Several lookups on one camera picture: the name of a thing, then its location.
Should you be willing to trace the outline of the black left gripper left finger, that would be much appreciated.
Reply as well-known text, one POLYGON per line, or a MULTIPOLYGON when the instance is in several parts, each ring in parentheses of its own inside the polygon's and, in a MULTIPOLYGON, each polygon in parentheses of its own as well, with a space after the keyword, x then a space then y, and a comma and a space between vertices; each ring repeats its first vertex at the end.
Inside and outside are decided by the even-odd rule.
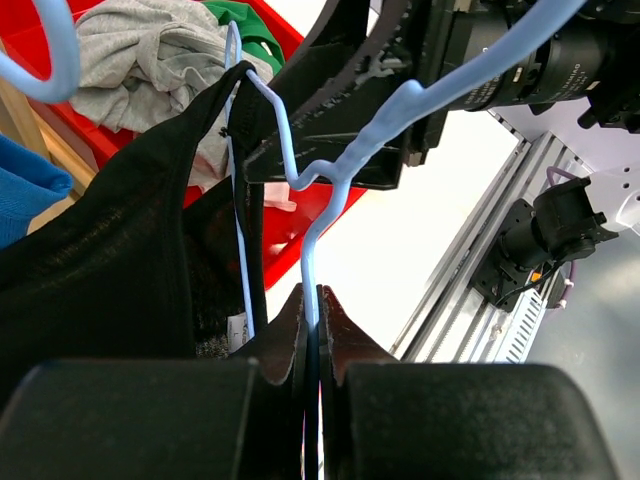
POLYGON ((225 360, 61 361, 1 418, 5 479, 297 479, 307 339, 300 287, 225 360))

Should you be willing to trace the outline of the black tank top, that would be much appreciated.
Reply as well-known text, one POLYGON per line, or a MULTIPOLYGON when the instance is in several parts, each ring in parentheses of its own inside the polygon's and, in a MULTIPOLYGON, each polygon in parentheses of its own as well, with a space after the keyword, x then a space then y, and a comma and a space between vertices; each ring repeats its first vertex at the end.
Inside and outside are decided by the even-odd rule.
POLYGON ((55 359, 223 358, 241 312, 232 188, 184 202, 248 62, 122 148, 65 212, 1 253, 1 396, 55 359))

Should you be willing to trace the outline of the blue tank top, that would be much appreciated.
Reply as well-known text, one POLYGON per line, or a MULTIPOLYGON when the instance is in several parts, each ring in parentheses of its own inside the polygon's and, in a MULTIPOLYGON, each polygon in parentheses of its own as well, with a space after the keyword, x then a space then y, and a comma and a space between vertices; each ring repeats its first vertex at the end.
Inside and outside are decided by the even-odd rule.
POLYGON ((69 173, 1 135, 1 248, 27 235, 31 221, 68 197, 69 173))

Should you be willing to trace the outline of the green tank top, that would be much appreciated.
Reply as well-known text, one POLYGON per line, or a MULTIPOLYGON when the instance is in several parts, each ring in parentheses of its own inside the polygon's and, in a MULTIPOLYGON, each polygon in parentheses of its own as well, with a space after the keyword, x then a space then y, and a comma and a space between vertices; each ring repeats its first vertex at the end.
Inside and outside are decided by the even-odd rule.
POLYGON ((258 13, 247 3, 235 1, 203 1, 220 25, 235 22, 245 53, 262 60, 276 75, 286 60, 280 44, 258 13))

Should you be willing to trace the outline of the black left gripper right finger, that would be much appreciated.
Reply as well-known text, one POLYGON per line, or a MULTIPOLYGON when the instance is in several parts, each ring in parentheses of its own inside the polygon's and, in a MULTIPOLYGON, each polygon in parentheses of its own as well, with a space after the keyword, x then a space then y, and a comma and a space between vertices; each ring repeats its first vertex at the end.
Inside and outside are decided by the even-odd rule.
POLYGON ((614 479, 583 392, 536 364, 397 361, 319 290, 328 479, 614 479))

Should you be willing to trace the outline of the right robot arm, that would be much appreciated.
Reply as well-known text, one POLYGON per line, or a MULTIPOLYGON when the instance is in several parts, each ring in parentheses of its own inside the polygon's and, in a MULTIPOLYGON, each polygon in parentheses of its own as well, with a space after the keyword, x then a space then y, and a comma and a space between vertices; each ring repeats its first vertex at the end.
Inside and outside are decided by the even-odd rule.
MULTIPOLYGON (((530 9, 528 1, 386 1, 368 27, 367 2, 327 2, 270 82, 286 107, 298 168, 335 160, 402 83, 436 82, 530 9)), ((580 127, 638 133, 637 2, 586 2, 540 47, 450 109, 525 105, 540 115, 580 99, 588 101, 580 127)))

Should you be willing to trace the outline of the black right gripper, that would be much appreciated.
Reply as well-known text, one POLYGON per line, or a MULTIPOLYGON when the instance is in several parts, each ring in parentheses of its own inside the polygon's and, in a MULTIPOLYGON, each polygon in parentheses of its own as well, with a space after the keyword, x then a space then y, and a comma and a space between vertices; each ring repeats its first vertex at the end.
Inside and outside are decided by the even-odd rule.
MULTIPOLYGON (((269 83, 282 100, 294 160, 303 172, 313 161, 334 162, 405 81, 429 86, 465 62, 471 37, 483 27, 500 31, 493 1, 412 1, 409 59, 365 57, 368 1, 328 1, 303 43, 269 83)), ((356 173, 353 185, 397 187, 402 166, 422 165, 439 145, 447 103, 390 139, 356 173)), ((242 85, 242 176, 249 184, 285 178, 273 105, 250 81, 242 85)))

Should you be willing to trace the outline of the grey tank top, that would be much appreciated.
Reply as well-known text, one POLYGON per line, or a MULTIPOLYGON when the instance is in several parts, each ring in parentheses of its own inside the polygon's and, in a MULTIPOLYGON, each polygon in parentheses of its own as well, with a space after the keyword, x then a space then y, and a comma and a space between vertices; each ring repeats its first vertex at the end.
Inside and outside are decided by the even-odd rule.
MULTIPOLYGON (((182 113, 225 72, 227 26, 201 1, 103 1, 76 22, 74 111, 113 132, 143 133, 182 113)), ((259 76, 271 67, 243 51, 259 76)))

